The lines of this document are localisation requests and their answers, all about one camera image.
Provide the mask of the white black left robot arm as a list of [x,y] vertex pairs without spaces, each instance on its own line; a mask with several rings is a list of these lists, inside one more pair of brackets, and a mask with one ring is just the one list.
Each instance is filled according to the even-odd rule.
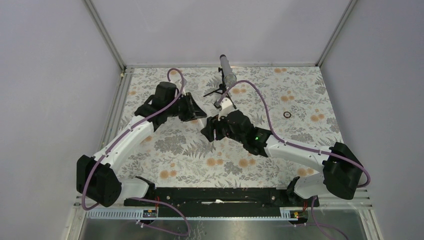
[[93,156],[82,155],[78,159],[77,192],[104,207],[130,198],[136,198],[144,206],[152,204],[155,200],[153,183],[142,177],[118,178],[117,172],[138,144],[153,135],[168,118],[174,117],[189,122],[206,118],[207,113],[180,85],[162,81],[110,143]]

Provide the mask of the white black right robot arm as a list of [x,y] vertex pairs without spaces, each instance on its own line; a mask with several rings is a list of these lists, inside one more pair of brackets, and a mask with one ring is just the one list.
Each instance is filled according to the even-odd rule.
[[315,170],[307,177],[296,177],[287,186],[287,201],[293,206],[321,194],[352,200],[361,185],[364,168],[342,142],[333,146],[311,145],[291,139],[278,139],[271,130],[254,126],[241,111],[208,117],[200,131],[209,142],[224,138],[242,144],[250,154],[281,158]]

